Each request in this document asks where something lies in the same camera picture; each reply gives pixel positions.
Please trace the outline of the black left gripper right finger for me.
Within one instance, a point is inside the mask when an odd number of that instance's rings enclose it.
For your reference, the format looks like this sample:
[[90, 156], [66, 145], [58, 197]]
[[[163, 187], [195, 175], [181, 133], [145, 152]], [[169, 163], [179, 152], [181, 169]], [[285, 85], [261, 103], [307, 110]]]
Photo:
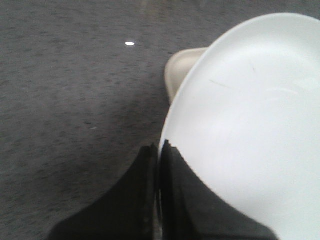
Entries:
[[168, 141], [161, 150], [158, 199], [165, 240], [277, 239], [212, 192]]

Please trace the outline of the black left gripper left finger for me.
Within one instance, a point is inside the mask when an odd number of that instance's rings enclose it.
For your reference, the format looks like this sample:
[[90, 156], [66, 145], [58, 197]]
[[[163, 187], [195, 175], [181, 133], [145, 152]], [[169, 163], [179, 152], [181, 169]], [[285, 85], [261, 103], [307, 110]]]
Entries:
[[151, 240], [158, 150], [143, 146], [120, 180], [100, 199], [59, 222], [49, 240]]

